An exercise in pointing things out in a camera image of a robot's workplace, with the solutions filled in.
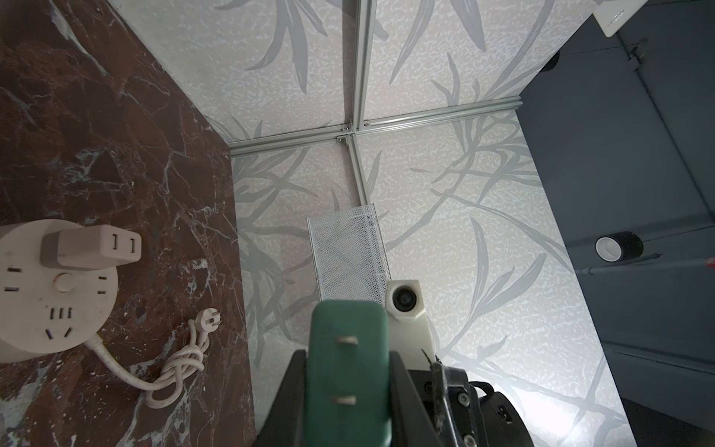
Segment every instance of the screw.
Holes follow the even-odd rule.
[[[459,393],[457,395],[457,400],[462,404],[462,407],[469,406],[469,396],[467,396],[467,393]]]
[[[474,436],[464,435],[464,445],[467,447],[477,447],[477,441],[475,441]]]

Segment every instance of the electrical outlet socket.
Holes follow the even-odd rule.
[[[99,270],[136,262],[142,257],[142,237],[111,225],[59,232],[57,262],[64,267]]]
[[[66,220],[0,227],[0,363],[73,348],[109,317],[117,299],[117,269],[45,267],[42,241],[67,230]]]

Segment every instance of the white ceiling panel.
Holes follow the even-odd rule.
[[[592,0],[380,0],[377,18],[390,38],[373,41],[365,117],[518,94],[597,6]]]
[[[345,121],[354,3],[350,17],[342,0],[111,2],[227,141]]]

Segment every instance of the brown marble countertop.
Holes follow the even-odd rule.
[[[0,445],[251,445],[226,144],[104,0],[6,1],[0,33],[0,225],[51,218],[142,235],[99,334],[143,378],[183,346],[198,310],[223,318],[206,371],[159,410],[84,346],[0,365]]]

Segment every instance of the gray wall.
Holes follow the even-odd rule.
[[[599,235],[644,240],[710,225],[715,207],[715,6],[645,5],[619,32],[647,38],[630,72],[591,17],[522,93],[524,135],[576,269]],[[715,228],[645,243],[660,260],[715,255]],[[715,271],[580,276],[619,392],[715,431]]]

